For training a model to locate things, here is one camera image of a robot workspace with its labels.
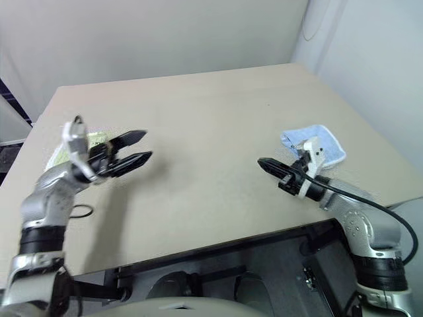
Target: table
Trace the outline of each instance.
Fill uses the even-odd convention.
[[[89,131],[148,129],[126,154],[154,153],[144,167],[77,196],[95,212],[68,226],[74,275],[328,219],[314,201],[278,189],[256,163],[295,160],[280,144],[285,129],[326,125],[347,158],[325,174],[384,205],[422,195],[421,175],[300,65],[59,87],[0,187],[2,287],[18,248],[19,206],[76,114]]]

